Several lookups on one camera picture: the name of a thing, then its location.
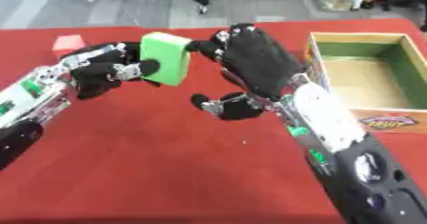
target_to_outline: wheel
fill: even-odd
[[[372,10],[374,8],[374,3],[372,3],[372,2],[362,2],[362,5],[360,7],[362,9],[365,9],[365,10]]]
[[[200,6],[198,12],[200,14],[206,14],[208,12],[208,7],[207,6]]]

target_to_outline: printed label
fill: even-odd
[[[411,126],[418,123],[413,118],[406,116],[375,116],[360,119],[360,122],[379,131]]]

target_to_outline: green block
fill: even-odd
[[[160,70],[143,78],[178,86],[187,76],[191,56],[185,48],[191,41],[163,32],[144,35],[141,39],[141,61],[157,60],[160,62]]]

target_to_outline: open box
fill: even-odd
[[[312,32],[306,63],[367,130],[427,132],[427,63],[406,34]]]

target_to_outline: fingertip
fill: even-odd
[[[139,68],[142,75],[151,75],[160,70],[160,62],[157,60],[143,60],[141,61]]]

